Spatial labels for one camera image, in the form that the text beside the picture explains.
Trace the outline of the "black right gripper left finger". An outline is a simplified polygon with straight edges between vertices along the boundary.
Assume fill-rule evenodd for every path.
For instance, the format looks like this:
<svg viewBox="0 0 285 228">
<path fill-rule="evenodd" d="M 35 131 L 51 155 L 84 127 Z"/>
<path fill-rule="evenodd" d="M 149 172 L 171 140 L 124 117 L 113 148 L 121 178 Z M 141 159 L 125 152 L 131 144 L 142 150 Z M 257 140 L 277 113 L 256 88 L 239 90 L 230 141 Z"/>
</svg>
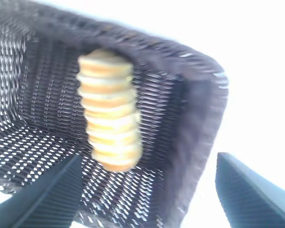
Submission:
<svg viewBox="0 0 285 228">
<path fill-rule="evenodd" d="M 0 204 L 0 228 L 68 228 L 82 191 L 81 157 L 69 156 Z"/>
</svg>

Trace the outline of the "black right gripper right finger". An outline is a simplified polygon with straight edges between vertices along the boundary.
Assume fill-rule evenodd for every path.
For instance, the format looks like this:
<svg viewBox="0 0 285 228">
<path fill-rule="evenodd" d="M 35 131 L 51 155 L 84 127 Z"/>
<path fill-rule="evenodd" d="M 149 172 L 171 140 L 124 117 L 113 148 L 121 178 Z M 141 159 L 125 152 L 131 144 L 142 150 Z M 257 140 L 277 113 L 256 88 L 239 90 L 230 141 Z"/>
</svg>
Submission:
<svg viewBox="0 0 285 228">
<path fill-rule="evenodd" d="M 215 184 L 232 228 L 285 228 L 285 190 L 229 153 L 217 155 Z"/>
</svg>

